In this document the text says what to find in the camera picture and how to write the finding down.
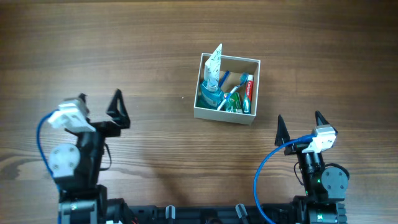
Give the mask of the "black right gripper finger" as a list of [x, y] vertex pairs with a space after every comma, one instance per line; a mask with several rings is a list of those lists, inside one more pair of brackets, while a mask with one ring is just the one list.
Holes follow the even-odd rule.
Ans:
[[338, 135], [338, 131], [325, 119], [320, 111], [315, 112], [316, 126], [314, 128], [314, 134], [316, 136], [334, 134]]
[[275, 146], [281, 146], [290, 141], [290, 135], [285, 125], [282, 115], [278, 115], [277, 118], [277, 132], [275, 136]]

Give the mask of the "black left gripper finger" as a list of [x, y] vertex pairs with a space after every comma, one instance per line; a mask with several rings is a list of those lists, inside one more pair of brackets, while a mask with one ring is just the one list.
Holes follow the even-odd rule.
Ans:
[[89, 114], [90, 111], [89, 111], [89, 109], [88, 109], [88, 107], [86, 105], [86, 95], [84, 93], [80, 93], [78, 95], [78, 98], [81, 100], [81, 107], [82, 107], [81, 110], [84, 111], [85, 114]]
[[108, 109], [106, 110], [106, 114], [110, 116], [113, 122], [115, 122], [121, 129], [130, 128], [131, 121], [120, 89], [115, 91]]

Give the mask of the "teal toothpaste tube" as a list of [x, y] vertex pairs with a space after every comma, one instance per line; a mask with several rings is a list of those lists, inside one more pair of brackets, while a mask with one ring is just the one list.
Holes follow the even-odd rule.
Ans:
[[244, 98], [243, 98], [243, 113], [244, 114], [251, 113], [253, 83], [254, 83], [254, 76], [248, 75], [248, 79], [246, 80], [246, 88], [245, 88]]

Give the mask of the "green white soap box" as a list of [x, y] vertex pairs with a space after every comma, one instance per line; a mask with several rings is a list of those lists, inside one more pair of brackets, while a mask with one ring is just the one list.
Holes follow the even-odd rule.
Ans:
[[242, 103], [239, 93], [233, 93], [223, 106], [226, 112], [243, 113]]

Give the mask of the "blue white toothbrush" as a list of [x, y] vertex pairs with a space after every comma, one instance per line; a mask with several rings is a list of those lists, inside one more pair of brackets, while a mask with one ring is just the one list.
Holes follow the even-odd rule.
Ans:
[[249, 74], [248, 73], [243, 73], [239, 79], [240, 84], [236, 85], [233, 87], [233, 89], [227, 94], [227, 96], [223, 99], [223, 101], [220, 103], [220, 105], [217, 107], [217, 110], [219, 111], [222, 109], [224, 104], [229, 100], [230, 96], [235, 93], [241, 86], [245, 84], [245, 82], [248, 80]]

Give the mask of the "white cardboard box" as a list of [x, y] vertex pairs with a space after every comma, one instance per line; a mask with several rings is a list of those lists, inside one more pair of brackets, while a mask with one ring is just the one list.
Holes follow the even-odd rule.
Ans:
[[200, 67], [197, 75], [197, 87], [193, 103], [194, 117], [250, 125], [257, 115], [261, 61], [252, 58], [233, 57], [228, 55], [221, 56], [220, 78], [222, 78], [225, 71], [230, 71], [228, 78], [221, 87], [224, 92], [230, 91], [233, 89], [234, 86], [240, 84], [239, 79], [243, 73], [253, 75], [254, 78], [251, 98], [251, 113], [238, 114], [226, 112], [223, 110], [217, 111], [198, 106], [198, 102], [200, 100], [200, 84], [204, 79], [205, 62], [209, 59], [210, 55], [211, 54], [209, 53], [201, 54]]

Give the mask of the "blue disposable razor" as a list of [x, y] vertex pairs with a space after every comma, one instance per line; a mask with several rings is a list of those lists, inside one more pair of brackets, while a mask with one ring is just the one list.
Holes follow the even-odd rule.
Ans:
[[221, 88], [223, 86], [223, 84], [227, 80], [229, 74], [230, 74], [229, 70], [225, 71], [224, 75], [222, 76], [222, 79], [219, 81], [219, 84], [218, 84], [219, 88]]

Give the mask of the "blue mouthwash bottle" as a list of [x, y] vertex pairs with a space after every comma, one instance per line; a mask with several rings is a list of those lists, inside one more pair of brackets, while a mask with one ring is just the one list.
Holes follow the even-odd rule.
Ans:
[[211, 109], [217, 109], [224, 100], [224, 92], [214, 78], [204, 80], [201, 85], [201, 98]]

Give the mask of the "white floral lotion tube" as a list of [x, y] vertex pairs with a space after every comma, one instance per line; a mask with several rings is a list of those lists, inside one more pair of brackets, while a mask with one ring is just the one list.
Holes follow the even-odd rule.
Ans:
[[205, 62], [204, 79], [219, 80], [223, 44], [220, 44]]

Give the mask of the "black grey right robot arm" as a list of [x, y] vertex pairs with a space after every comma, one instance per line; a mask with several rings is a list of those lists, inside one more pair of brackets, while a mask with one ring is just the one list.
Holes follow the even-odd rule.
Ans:
[[296, 156], [300, 169], [299, 182], [304, 196], [295, 196], [290, 203], [277, 204], [271, 211], [275, 223], [346, 223], [342, 201], [348, 188], [349, 172], [336, 163], [326, 164], [322, 152], [334, 146], [337, 130], [315, 112], [316, 126], [303, 140], [291, 139], [284, 119], [278, 116], [275, 145], [284, 147], [286, 156]]

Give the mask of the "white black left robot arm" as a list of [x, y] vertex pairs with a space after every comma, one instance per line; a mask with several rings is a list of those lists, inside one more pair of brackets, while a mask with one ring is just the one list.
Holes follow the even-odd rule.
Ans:
[[105, 170], [102, 157], [109, 151], [106, 139], [119, 137], [131, 124], [121, 90], [115, 91], [106, 113], [111, 120], [90, 121], [82, 93], [61, 102], [48, 118], [54, 129], [63, 128], [77, 138], [75, 144], [56, 146], [47, 162], [59, 187], [61, 223], [135, 223], [124, 199], [109, 199], [107, 188], [98, 183]]

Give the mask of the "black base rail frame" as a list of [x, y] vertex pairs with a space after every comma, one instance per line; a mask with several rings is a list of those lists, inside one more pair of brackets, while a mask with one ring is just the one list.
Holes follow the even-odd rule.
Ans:
[[[267, 203], [261, 205], [263, 212], [273, 223], [347, 224], [345, 206], [293, 205], [292, 203]], [[206, 224], [206, 223], [266, 223], [256, 206], [237, 204], [227, 207], [167, 207], [130, 206], [132, 223], [149, 224]]]

